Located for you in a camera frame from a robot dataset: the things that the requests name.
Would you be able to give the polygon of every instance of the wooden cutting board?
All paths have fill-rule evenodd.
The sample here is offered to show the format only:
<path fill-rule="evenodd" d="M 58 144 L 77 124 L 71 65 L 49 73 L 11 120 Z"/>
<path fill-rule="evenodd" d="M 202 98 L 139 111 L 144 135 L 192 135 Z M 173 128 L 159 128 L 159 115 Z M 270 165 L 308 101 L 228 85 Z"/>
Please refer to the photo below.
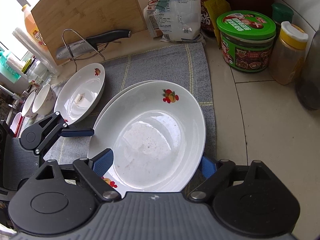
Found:
<path fill-rule="evenodd" d="M 55 57 L 64 45 L 65 29 L 87 38 L 114 29 L 135 33 L 147 28 L 137 0 L 40 0 L 31 13 L 57 64 L 65 61 Z M 73 32 L 65 32 L 64 37 L 67 44 L 80 40 Z"/>

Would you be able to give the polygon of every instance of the knife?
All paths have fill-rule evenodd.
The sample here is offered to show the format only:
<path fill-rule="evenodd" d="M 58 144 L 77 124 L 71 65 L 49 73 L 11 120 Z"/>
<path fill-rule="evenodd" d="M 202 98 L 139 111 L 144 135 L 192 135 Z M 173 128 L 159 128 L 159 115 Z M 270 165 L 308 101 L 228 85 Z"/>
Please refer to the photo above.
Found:
<path fill-rule="evenodd" d="M 130 38 L 130 37 L 131 37 L 130 30 L 113 30 L 113 31 L 108 31 L 105 33 L 101 33 L 101 34 L 86 38 L 85 40 L 89 42 L 97 50 L 98 49 L 97 43 L 108 43 L 121 38 Z M 94 49 L 92 49 L 89 46 L 89 44 L 87 44 L 83 40 L 68 44 L 68 46 L 73 54 L 73 57 L 78 57 L 82 54 L 94 51 Z M 65 46 L 63 46 L 57 49 L 56 58 L 57 59 L 71 58 L 71 55 L 68 49 Z"/>

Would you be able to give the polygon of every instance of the white dish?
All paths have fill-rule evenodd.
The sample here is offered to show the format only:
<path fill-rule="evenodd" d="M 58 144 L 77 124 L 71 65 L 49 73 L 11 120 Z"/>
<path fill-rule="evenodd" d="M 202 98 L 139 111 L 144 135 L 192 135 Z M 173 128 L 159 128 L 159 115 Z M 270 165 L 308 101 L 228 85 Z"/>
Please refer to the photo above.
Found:
<path fill-rule="evenodd" d="M 105 107 L 102 109 L 102 111 L 100 112 L 100 114 L 98 115 L 98 118 L 96 120 L 96 122 L 94 123 L 93 129 L 96 128 L 98 121 L 100 120 L 101 116 L 103 115 L 103 113 L 109 108 L 109 106 L 111 106 L 111 104 L 116 101 L 121 95 L 123 95 L 125 92 L 129 91 L 132 88 L 135 88 L 139 85 L 145 84 L 145 83 L 149 83 L 149 82 L 153 82 L 153 81 L 160 81 L 160 80 L 147 80 L 147 81 L 142 81 L 139 83 L 135 83 L 134 85 L 127 87 L 123 90 L 121 90 L 118 94 L 116 94 L 113 98 L 111 98 L 111 100 L 105 105 Z"/>
<path fill-rule="evenodd" d="M 127 191 L 178 192 L 200 163 L 205 133 L 203 113 L 189 91 L 170 82 L 148 82 L 128 90 L 103 113 L 88 157 L 113 150 L 104 178 L 122 197 Z"/>
<path fill-rule="evenodd" d="M 56 93 L 50 87 L 50 84 L 46 84 L 37 94 L 36 99 L 33 102 L 32 112 L 41 115 L 49 114 L 54 107 L 56 100 Z"/>
<path fill-rule="evenodd" d="M 54 111 L 59 111 L 68 124 L 84 119 L 102 96 L 105 76 L 104 67 L 99 63 L 80 69 L 62 88 Z"/>
<path fill-rule="evenodd" d="M 37 114 L 32 112 L 33 102 L 36 98 L 36 92 L 30 93 L 27 100 L 24 102 L 21 114 L 23 117 L 34 118 Z"/>
<path fill-rule="evenodd" d="M 21 118 L 22 118 L 21 112 L 17 113 L 12 121 L 12 124 L 10 125 L 10 129 L 13 131 L 14 136 L 17 135 L 18 129 L 20 127 Z"/>

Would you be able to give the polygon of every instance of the tiled countertop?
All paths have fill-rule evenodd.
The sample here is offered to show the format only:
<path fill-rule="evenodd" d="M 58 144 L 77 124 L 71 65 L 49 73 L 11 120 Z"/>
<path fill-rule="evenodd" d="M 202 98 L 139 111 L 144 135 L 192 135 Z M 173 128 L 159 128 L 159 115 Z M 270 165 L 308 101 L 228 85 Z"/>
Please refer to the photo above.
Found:
<path fill-rule="evenodd" d="M 242 73 L 231 69 L 216 41 L 206 40 L 217 158 L 239 165 L 262 160 L 299 200 L 301 213 L 294 235 L 303 240 L 315 239 L 320 234 L 320 110 L 305 110 L 293 86 L 278 84 L 268 70 Z M 122 39 L 121 44 L 111 43 L 103 55 L 111 59 L 172 44 L 152 39 L 146 30 Z M 78 61 L 78 69 L 101 61 L 99 55 Z M 68 62 L 53 83 L 69 78 L 74 70 L 73 62 Z"/>

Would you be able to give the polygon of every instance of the placemat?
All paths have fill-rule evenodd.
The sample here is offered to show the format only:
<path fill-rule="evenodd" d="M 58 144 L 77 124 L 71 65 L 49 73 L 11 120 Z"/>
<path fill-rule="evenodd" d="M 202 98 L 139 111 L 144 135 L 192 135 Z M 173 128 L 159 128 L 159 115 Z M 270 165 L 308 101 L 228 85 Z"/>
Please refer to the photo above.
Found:
<path fill-rule="evenodd" d="M 212 101 L 212 87 L 207 60 L 201 43 L 172 45 L 140 54 L 129 55 L 101 63 L 106 70 L 106 85 L 102 97 L 95 109 L 75 124 L 79 128 L 92 128 L 104 106 L 121 90 L 145 80 L 165 80 L 188 89 L 199 102 L 204 113 L 207 136 L 204 151 L 216 156 L 216 130 Z M 67 80 L 52 85 L 59 95 Z M 26 120 L 22 129 L 42 119 Z M 44 159 L 56 159 L 59 164 L 72 163 L 87 156 L 90 137 L 59 138 Z M 200 172 L 196 172 L 185 188 L 190 192 L 204 181 Z"/>

